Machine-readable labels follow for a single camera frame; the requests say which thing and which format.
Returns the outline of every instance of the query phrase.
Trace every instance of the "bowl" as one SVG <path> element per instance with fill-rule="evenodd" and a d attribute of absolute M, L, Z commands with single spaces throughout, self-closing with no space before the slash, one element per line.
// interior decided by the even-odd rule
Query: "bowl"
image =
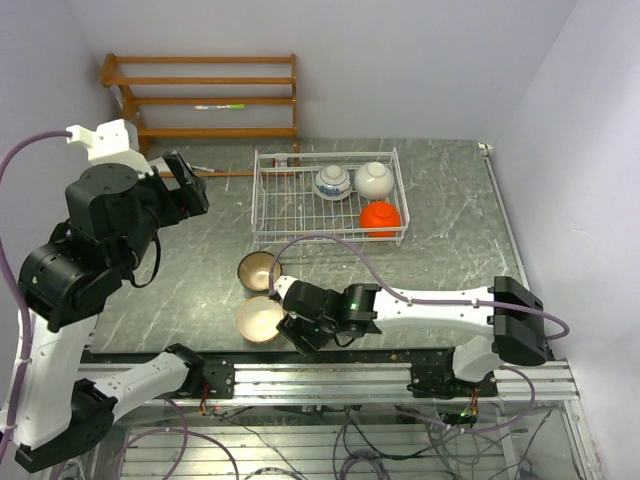
<path fill-rule="evenodd" d="M 278 302 L 269 297 L 250 298 L 240 306 L 236 327 L 246 340 L 267 343 L 278 336 L 278 324 L 285 317 Z"/>
<path fill-rule="evenodd" d="M 240 260 L 238 280 L 242 286 L 252 292 L 269 290 L 269 269 L 273 258 L 269 252 L 253 252 Z M 282 275 L 282 265 L 278 262 L 273 272 L 273 281 L 275 282 L 280 275 Z"/>
<path fill-rule="evenodd" d="M 373 202 L 360 212 L 362 228 L 382 228 L 401 226 L 400 214 L 388 202 Z M 393 237 L 396 232 L 367 232 L 370 237 Z"/>
<path fill-rule="evenodd" d="M 380 162 L 369 162 L 358 169 L 353 183 L 364 198 L 381 200 L 393 191 L 393 173 Z"/>
<path fill-rule="evenodd" d="M 320 170 L 314 179 L 313 191 L 324 200 L 343 200 L 347 198 L 353 186 L 349 173 L 338 165 L 329 165 Z"/>

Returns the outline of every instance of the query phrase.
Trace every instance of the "white wall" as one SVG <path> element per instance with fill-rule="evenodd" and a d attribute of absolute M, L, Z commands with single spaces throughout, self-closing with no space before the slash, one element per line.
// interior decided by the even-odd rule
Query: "white wall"
<path fill-rule="evenodd" d="M 489 143 L 504 129 L 575 4 L 68 1 L 100 61 L 108 52 L 296 53 L 304 136 Z M 165 123 L 163 118 L 151 120 Z"/>
<path fill-rule="evenodd" d="M 64 0 L 0 2 L 0 151 L 45 130 L 112 118 L 109 92 Z M 15 157 L 0 185 L 0 233 L 14 273 L 64 220 L 64 189 L 88 166 L 86 153 L 64 139 L 44 140 Z M 17 308 L 0 282 L 0 401 L 4 401 L 17 345 Z M 26 472 L 13 462 L 0 478 Z"/>
<path fill-rule="evenodd" d="M 494 150 L 530 281 L 611 479 L 637 477 L 640 2 L 581 0 Z"/>

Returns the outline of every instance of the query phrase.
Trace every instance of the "white wire basket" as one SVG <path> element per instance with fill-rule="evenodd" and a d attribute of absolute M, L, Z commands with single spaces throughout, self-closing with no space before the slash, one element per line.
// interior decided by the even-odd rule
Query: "white wire basket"
<path fill-rule="evenodd" d="M 286 160 L 300 159 L 300 166 L 274 167 Z M 339 165 L 351 175 L 367 162 L 389 167 L 394 186 L 384 200 L 400 214 L 399 227 L 360 228 L 360 212 L 370 200 L 354 191 L 344 200 L 331 201 L 313 192 L 315 175 L 327 165 Z M 409 209 L 400 173 L 398 152 L 331 152 L 259 154 L 256 151 L 251 229 L 257 245 L 287 243 L 303 235 L 330 234 L 350 242 L 400 242 L 409 226 Z M 388 237 L 371 237 L 368 232 L 393 232 Z M 323 243 L 328 240 L 305 240 Z"/>

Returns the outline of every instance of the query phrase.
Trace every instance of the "shelf rung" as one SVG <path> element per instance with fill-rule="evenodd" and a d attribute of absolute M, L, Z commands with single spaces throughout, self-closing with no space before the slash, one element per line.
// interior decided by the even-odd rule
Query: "shelf rung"
<path fill-rule="evenodd" d="M 292 85 L 291 77 L 122 77 L 106 79 L 107 85 Z"/>
<path fill-rule="evenodd" d="M 291 57 L 116 57 L 118 63 L 291 63 Z"/>
<path fill-rule="evenodd" d="M 295 128 L 141 128 L 139 137 L 155 138 L 244 138 L 294 137 Z"/>
<path fill-rule="evenodd" d="M 219 98 L 199 98 L 199 97 L 174 97 L 174 98 L 136 98 L 136 105 L 290 105 L 293 103 L 292 97 L 219 97 Z"/>

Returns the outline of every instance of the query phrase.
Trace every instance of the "white bowl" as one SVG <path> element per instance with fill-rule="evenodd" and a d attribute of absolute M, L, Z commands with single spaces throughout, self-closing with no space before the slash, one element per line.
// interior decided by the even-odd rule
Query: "white bowl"
<path fill-rule="evenodd" d="M 324 167 L 316 174 L 313 183 L 313 191 L 324 200 L 343 200 L 352 190 L 349 173 L 338 165 Z"/>
<path fill-rule="evenodd" d="M 369 162 L 356 172 L 356 191 L 369 200 L 382 200 L 393 191 L 393 173 L 380 162 Z"/>

